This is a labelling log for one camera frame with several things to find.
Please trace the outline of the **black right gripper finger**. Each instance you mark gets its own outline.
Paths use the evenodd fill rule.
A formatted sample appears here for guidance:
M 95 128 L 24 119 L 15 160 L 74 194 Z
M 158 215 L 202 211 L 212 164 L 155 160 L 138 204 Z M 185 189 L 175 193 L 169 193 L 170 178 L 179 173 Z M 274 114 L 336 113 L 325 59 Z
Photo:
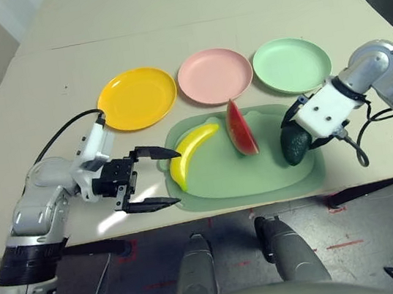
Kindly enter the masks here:
M 296 113 L 299 111 L 301 106 L 304 106 L 304 97 L 299 96 L 296 98 L 296 101 L 290 106 L 287 111 L 285 112 L 284 117 L 282 118 L 281 122 L 281 128 L 285 127 L 288 125 L 289 122 L 293 120 L 293 117 L 296 115 Z
M 317 138 L 310 144 L 309 149 L 314 149 L 326 145 L 327 143 L 329 143 L 329 141 L 332 140 L 332 138 L 332 135 L 328 137 Z

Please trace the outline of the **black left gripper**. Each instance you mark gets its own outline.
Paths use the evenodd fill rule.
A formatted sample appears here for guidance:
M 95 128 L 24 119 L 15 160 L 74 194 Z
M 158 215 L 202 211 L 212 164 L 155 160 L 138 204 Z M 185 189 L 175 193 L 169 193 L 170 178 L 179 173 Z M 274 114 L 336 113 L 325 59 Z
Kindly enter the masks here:
M 180 157 L 173 149 L 158 146 L 136 146 L 128 156 L 106 162 L 98 178 L 93 178 L 91 189 L 94 195 L 116 198 L 116 207 L 123 207 L 128 214 L 139 214 L 159 211 L 177 204 L 181 199 L 174 197 L 149 197 L 142 202 L 130 203 L 135 193 L 137 175 L 134 164 L 138 158 L 148 157 L 153 160 L 166 160 Z

